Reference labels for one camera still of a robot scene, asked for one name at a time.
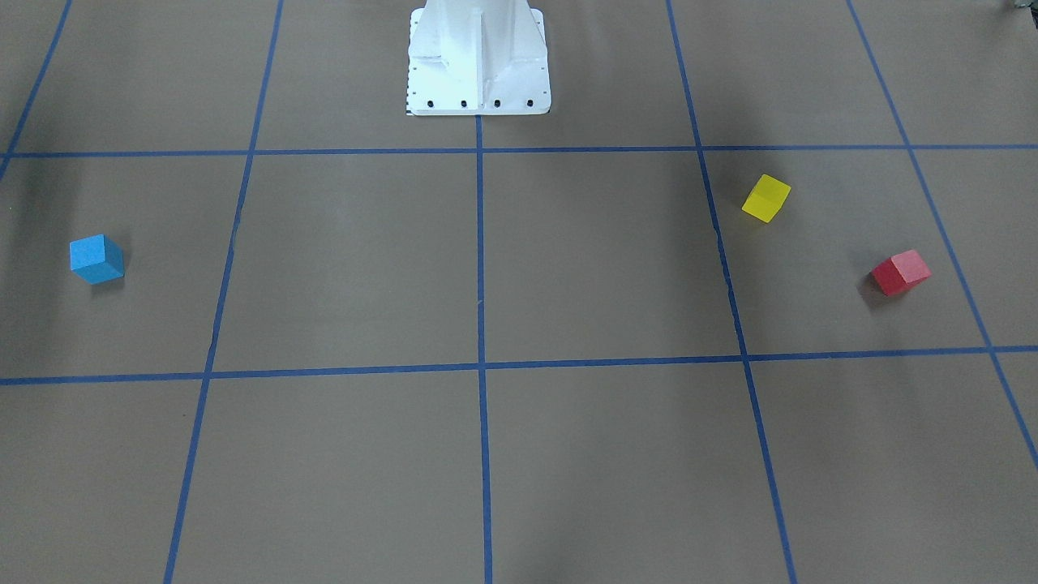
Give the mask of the yellow cube block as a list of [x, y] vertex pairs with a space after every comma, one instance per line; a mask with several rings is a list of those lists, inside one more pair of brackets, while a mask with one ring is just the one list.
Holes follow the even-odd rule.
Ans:
[[763, 223], [771, 223], [788, 200], [792, 187], [768, 174], [761, 174], [753, 185], [741, 210]]

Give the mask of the red cube block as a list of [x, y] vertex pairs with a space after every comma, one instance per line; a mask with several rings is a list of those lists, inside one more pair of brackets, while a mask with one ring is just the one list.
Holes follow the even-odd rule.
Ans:
[[887, 256], [870, 274], [879, 290], [886, 297], [893, 297], [929, 280], [932, 271], [916, 249], [907, 249], [900, 254]]

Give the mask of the blue cube block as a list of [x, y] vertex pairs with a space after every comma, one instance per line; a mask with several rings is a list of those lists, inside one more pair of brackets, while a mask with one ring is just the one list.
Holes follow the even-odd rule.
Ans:
[[104, 234], [71, 241], [69, 266], [72, 273], [90, 285], [125, 277], [122, 248]]

